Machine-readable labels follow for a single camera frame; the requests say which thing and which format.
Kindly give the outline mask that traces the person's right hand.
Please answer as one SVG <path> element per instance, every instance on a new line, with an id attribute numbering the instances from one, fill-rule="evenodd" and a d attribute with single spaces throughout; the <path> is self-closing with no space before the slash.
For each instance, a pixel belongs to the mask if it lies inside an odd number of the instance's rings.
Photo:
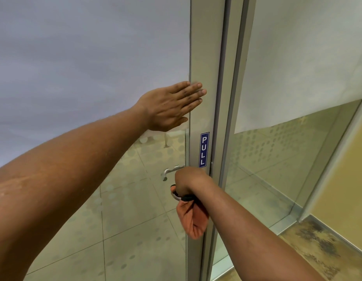
<path id="1" fill-rule="evenodd" d="M 211 198 L 215 184 L 207 173 L 197 167 L 185 167 L 175 173 L 175 191 L 179 197 L 195 195 L 202 202 Z"/>

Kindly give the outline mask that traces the aluminium door frame post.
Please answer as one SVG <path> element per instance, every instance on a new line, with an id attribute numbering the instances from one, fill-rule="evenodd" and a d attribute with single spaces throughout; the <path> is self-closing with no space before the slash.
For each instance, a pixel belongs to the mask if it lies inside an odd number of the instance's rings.
<path id="1" fill-rule="evenodd" d="M 226 0 L 210 176 L 225 191 L 257 0 Z"/>

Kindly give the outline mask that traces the person's left hand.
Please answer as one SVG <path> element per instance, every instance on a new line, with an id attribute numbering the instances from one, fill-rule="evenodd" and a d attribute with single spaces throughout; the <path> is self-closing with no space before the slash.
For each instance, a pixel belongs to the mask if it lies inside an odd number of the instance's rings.
<path id="1" fill-rule="evenodd" d="M 181 103 L 185 92 L 200 89 L 203 89 L 202 83 L 198 82 L 190 83 L 190 86 L 183 90 L 169 90 L 169 86 L 157 88 L 141 96 L 133 108 L 144 115 L 148 130 L 166 132 L 170 124 L 186 117 L 202 103 L 202 97 L 192 103 Z"/>

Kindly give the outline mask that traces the dotted glass side panel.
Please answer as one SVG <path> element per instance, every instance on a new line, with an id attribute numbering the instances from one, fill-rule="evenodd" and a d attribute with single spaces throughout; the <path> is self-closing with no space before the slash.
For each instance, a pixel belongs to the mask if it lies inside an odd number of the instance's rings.
<path id="1" fill-rule="evenodd" d="M 362 99 L 233 135 L 225 191 L 266 227 L 297 219 Z"/>

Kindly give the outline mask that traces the glass door with aluminium frame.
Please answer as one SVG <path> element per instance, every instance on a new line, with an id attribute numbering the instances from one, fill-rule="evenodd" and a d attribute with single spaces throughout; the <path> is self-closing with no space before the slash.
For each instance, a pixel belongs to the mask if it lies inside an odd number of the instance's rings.
<path id="1" fill-rule="evenodd" d="M 176 165 L 198 167 L 200 135 L 213 132 L 225 0 L 191 0 L 189 81 L 208 90 L 188 128 L 147 131 L 69 218 L 24 281 L 200 281 L 203 238 L 185 237 L 170 195 Z"/>

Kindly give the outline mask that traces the blue door label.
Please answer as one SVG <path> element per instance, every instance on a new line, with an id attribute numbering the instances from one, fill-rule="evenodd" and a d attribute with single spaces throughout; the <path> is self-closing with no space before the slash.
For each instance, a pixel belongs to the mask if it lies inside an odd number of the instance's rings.
<path id="1" fill-rule="evenodd" d="M 207 166 L 209 135 L 210 135 L 210 132 L 205 132 L 200 135 L 198 168 L 204 168 Z"/>

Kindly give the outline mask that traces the person's right forearm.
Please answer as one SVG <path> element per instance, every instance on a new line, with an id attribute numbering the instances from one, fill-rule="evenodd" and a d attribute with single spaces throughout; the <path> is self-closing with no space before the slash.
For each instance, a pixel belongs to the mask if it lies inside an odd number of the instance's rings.
<path id="1" fill-rule="evenodd" d="M 290 245 L 210 179 L 190 187 L 209 213 L 242 281 L 325 281 Z"/>

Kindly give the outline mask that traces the white paper sheet slanted edge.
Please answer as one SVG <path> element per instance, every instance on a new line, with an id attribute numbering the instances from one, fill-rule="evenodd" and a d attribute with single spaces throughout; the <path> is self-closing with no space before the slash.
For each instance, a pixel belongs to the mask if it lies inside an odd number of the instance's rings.
<path id="1" fill-rule="evenodd" d="M 362 0 L 256 0 L 235 133 L 362 99 Z"/>

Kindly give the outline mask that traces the silver door handle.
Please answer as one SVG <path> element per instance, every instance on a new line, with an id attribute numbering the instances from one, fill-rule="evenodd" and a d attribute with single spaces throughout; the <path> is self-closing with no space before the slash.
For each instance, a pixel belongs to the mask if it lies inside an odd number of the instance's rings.
<path id="1" fill-rule="evenodd" d="M 170 192 L 171 192 L 171 195 L 172 197 L 177 200 L 177 201 L 184 201 L 183 197 L 179 196 L 177 191 L 176 191 L 176 185 L 175 184 L 172 184 L 171 187 L 170 187 Z"/>

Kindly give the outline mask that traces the large white paper sheet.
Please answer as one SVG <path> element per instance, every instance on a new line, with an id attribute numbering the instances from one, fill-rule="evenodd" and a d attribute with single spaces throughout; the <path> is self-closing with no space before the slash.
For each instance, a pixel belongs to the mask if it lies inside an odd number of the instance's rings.
<path id="1" fill-rule="evenodd" d="M 0 0 L 0 167 L 189 79 L 191 0 Z"/>

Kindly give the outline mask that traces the orange cloth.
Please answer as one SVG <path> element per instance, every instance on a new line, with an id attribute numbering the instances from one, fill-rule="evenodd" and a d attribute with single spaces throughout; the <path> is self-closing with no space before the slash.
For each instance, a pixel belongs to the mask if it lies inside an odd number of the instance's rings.
<path id="1" fill-rule="evenodd" d="M 209 214 L 199 199 L 178 201 L 176 212 L 185 233 L 193 240 L 202 237 L 207 229 Z"/>

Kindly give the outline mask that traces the person's left forearm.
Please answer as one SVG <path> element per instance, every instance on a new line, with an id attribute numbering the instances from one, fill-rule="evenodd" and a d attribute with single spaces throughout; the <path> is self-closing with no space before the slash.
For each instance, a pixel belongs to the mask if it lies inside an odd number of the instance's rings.
<path id="1" fill-rule="evenodd" d="M 148 109 L 135 106 L 56 137 L 0 168 L 0 281 L 24 279 L 152 119 Z"/>

